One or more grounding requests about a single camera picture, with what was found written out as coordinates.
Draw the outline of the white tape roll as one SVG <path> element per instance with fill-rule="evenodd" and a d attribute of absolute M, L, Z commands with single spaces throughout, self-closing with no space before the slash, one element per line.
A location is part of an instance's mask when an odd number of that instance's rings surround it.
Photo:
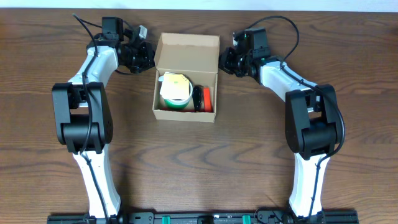
<path fill-rule="evenodd" d="M 193 85 L 190 84 L 190 87 L 189 87 L 189 96 L 188 96 L 188 98 L 186 98 L 186 99 L 184 99 L 184 100 L 165 99 L 164 101 L 165 101 L 166 103 L 169 103 L 169 104 L 172 104 L 172 105 L 177 105 L 177 106 L 185 105 L 185 106 L 187 106 L 188 103 L 189 103 L 189 101 L 190 101 L 191 98 L 192 98 L 192 95 L 193 95 Z"/>

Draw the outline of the green tape roll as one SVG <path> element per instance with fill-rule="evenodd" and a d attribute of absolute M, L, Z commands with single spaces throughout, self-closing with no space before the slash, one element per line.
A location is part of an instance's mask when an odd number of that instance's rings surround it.
<path fill-rule="evenodd" d="M 169 103 L 166 103 L 166 102 L 165 102 L 165 105 L 166 105 L 167 108 L 173 108 L 173 109 L 184 109 L 184 108 L 187 107 L 185 105 L 180 105 L 180 106 L 172 105 L 172 104 L 169 104 Z"/>

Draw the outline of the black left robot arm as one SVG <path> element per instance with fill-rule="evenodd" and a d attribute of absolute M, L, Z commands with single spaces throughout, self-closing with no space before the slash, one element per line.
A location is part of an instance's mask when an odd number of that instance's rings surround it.
<path fill-rule="evenodd" d="M 101 32 L 90 35 L 86 59 L 66 83 L 52 88 L 57 138 L 78 163 L 89 199 L 84 215 L 51 215 L 48 223 L 129 223 L 109 162 L 113 120 L 105 87 L 119 67 L 130 75 L 154 67 L 147 28 L 119 17 L 103 17 Z"/>

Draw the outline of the brown cardboard box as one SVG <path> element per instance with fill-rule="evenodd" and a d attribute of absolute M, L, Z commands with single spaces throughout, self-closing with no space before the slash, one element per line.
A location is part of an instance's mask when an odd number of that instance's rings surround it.
<path fill-rule="evenodd" d="M 198 121 L 213 123 L 216 118 L 218 87 L 218 56 L 220 37 L 217 35 L 162 33 L 155 52 L 155 88 L 152 111 L 157 119 L 173 121 Z M 204 106 L 199 112 L 178 113 L 162 111 L 167 108 L 160 95 L 159 77 L 164 73 L 184 74 L 193 86 L 209 88 L 212 112 L 206 113 Z M 184 109 L 194 109 L 193 101 Z"/>

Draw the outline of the red box cutter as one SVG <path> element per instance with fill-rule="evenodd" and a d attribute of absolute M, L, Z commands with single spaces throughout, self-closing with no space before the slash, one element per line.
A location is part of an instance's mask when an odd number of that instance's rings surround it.
<path fill-rule="evenodd" d="M 178 113 L 195 113 L 194 109 L 173 109 L 173 108 L 162 108 L 162 111 L 171 111 L 171 112 L 178 112 Z"/>

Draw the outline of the yellow white sticky note pad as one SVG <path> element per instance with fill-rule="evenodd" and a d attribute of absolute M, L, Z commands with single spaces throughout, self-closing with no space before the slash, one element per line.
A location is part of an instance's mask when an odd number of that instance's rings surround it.
<path fill-rule="evenodd" d="M 166 72 L 159 77 L 158 81 L 161 82 L 160 95 L 164 99 L 188 98 L 190 81 L 184 74 Z"/>

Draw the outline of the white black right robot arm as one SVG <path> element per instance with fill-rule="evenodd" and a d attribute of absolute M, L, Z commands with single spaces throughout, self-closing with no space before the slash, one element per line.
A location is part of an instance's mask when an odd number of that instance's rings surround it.
<path fill-rule="evenodd" d="M 234 33 L 233 46 L 219 57 L 219 68 L 255 79 L 285 103 L 285 138 L 295 159 L 289 197 L 292 218 L 319 220 L 326 167 L 345 135 L 335 89 L 307 81 L 282 58 L 271 55 L 264 28 Z"/>

